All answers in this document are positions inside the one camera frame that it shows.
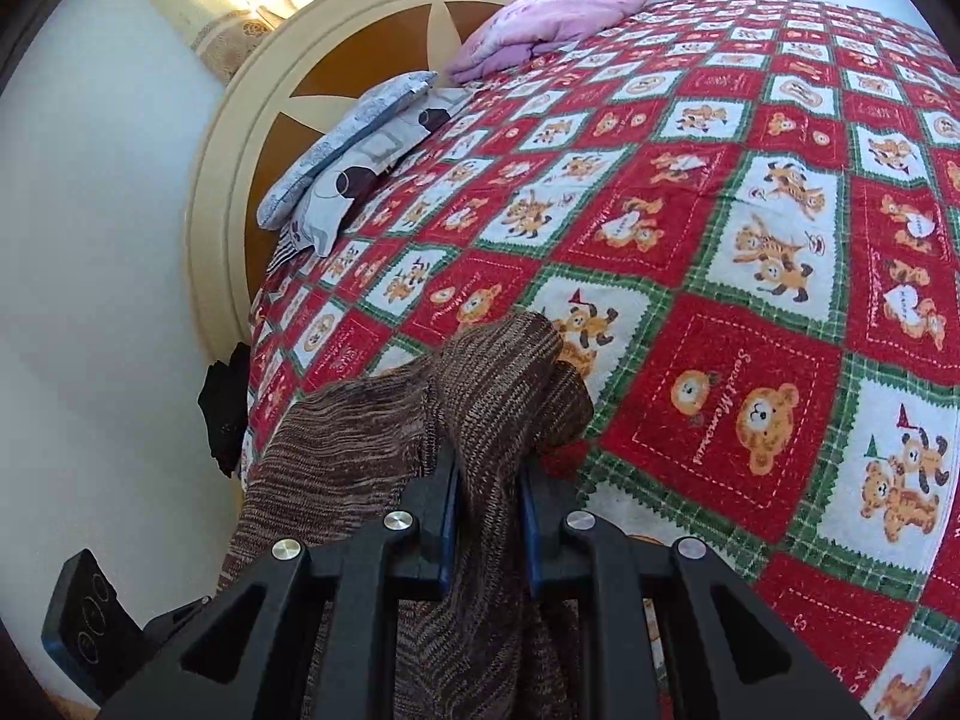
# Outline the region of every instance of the bedspread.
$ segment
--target bedspread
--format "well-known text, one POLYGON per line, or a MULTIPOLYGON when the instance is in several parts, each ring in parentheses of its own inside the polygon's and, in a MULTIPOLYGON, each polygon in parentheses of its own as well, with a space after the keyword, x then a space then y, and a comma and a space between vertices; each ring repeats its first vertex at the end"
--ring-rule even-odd
POLYGON ((248 484, 306 392, 542 312, 595 404, 552 471, 906 717, 960 637, 958 100, 928 33, 808 1, 661 2, 493 76, 265 283, 248 484))

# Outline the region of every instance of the cream headboard frame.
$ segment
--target cream headboard frame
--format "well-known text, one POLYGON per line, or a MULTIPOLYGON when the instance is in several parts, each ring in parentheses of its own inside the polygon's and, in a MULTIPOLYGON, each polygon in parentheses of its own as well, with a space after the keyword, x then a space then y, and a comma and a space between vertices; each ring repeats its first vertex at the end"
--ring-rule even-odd
POLYGON ((316 0, 243 65, 200 144, 186 211, 191 302, 211 359, 226 360, 237 341, 250 341, 251 295, 272 249, 272 237, 250 219, 265 182, 374 83, 402 71, 443 69, 469 31, 508 1, 316 0), (421 26, 421 55, 400 56, 421 42, 412 32, 381 50, 398 29, 421 26), (360 45, 358 35, 371 45, 360 45), (373 64, 358 61, 366 55, 373 64), (347 93, 338 94, 341 88, 347 93))

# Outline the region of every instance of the black garment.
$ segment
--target black garment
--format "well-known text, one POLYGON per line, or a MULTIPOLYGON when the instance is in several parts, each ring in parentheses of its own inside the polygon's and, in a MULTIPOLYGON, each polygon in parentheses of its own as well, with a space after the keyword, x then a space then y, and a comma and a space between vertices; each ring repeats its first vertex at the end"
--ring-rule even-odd
POLYGON ((247 429, 247 384, 250 381, 250 347, 238 343, 229 365, 219 360, 206 370, 206 381, 197 404, 206 422, 210 454, 224 476, 240 461, 243 435, 247 429))

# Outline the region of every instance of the curved headboard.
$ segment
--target curved headboard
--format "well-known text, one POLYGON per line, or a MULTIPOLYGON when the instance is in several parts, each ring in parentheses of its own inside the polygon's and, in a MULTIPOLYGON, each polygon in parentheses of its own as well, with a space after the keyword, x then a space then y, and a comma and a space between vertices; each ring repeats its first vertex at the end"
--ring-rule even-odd
POLYGON ((186 264, 213 359, 248 341, 248 312, 277 233, 256 225, 267 189, 380 81, 441 71, 510 0, 316 0, 263 42, 227 87, 200 144, 186 264))

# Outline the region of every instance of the metal screw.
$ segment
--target metal screw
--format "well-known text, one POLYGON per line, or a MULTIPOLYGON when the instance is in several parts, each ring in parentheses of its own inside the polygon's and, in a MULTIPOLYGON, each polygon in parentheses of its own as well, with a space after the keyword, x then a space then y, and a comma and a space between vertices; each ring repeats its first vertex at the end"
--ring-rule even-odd
POLYGON ((410 512, 390 512, 383 518, 383 524, 392 531, 405 531, 414 524, 414 515, 410 512))
POLYGON ((566 523, 575 531, 589 531, 597 524, 597 518, 590 512, 570 512, 566 516, 566 523))
POLYGON ((282 538, 274 544, 271 552, 274 553, 277 560, 293 560, 294 557, 299 555, 300 550, 301 546, 296 538, 282 538))
POLYGON ((682 538, 677 544, 677 552, 690 560, 699 560, 707 554, 707 544, 704 544, 699 538, 682 538))

